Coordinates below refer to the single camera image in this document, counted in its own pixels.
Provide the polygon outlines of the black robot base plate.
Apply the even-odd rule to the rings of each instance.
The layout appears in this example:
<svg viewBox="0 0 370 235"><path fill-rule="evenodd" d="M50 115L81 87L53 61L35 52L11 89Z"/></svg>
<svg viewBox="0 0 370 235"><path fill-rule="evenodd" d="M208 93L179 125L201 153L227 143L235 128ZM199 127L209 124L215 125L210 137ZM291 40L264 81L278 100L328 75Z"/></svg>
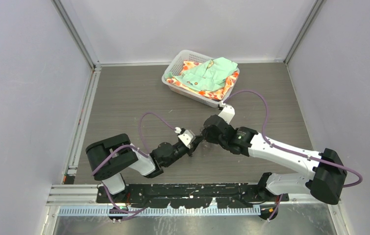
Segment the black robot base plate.
<svg viewBox="0 0 370 235"><path fill-rule="evenodd" d="M205 209L214 201L220 209L249 208L265 202L276 203L276 196L260 192L256 184L129 184L112 196L115 203L134 208Z"/></svg>

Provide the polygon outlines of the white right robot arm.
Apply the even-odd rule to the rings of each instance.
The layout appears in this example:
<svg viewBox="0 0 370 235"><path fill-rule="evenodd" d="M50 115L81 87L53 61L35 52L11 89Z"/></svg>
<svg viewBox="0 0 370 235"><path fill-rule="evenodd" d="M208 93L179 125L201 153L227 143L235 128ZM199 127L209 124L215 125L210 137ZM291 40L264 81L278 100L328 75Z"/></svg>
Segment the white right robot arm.
<svg viewBox="0 0 370 235"><path fill-rule="evenodd" d="M310 194L317 200L336 205L340 200L347 171L338 153L326 148L309 151L280 142L264 140L256 130L233 128L218 115L209 117L202 131L209 143L218 144L235 155L260 158L293 170L290 174L263 173L257 196L263 201L285 193Z"/></svg>

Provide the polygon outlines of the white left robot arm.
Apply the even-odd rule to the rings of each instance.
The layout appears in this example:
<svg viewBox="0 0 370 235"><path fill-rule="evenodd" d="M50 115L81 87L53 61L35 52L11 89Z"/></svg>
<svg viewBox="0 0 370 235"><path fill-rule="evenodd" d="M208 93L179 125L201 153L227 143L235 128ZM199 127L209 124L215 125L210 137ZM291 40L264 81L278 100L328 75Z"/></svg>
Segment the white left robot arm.
<svg viewBox="0 0 370 235"><path fill-rule="evenodd" d="M178 142L163 142L149 154L133 145L127 134L119 134L86 147L86 155L92 169L92 176L101 181L105 192L116 203L127 197L126 183L121 172L131 168L146 178L163 173L184 155L191 156L203 137L185 131L178 135Z"/></svg>

